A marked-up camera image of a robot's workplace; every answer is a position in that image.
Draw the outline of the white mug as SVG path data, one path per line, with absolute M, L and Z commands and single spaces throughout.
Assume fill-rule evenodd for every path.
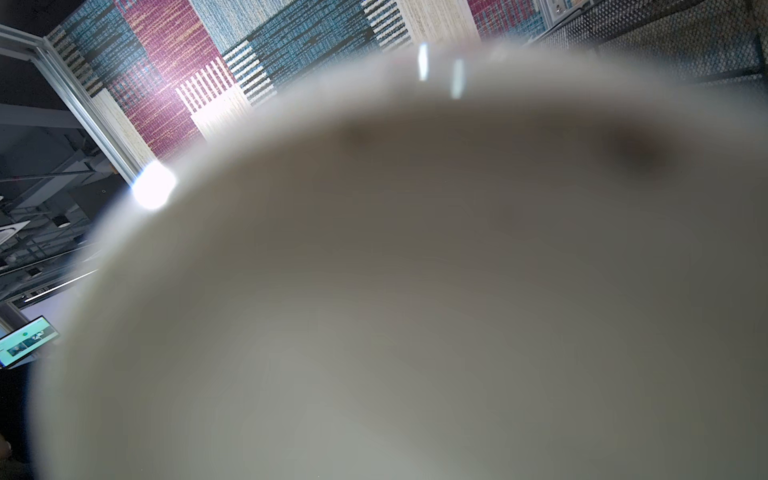
M 31 384 L 43 479 L 763 479 L 767 105 L 491 43 L 149 164 Z

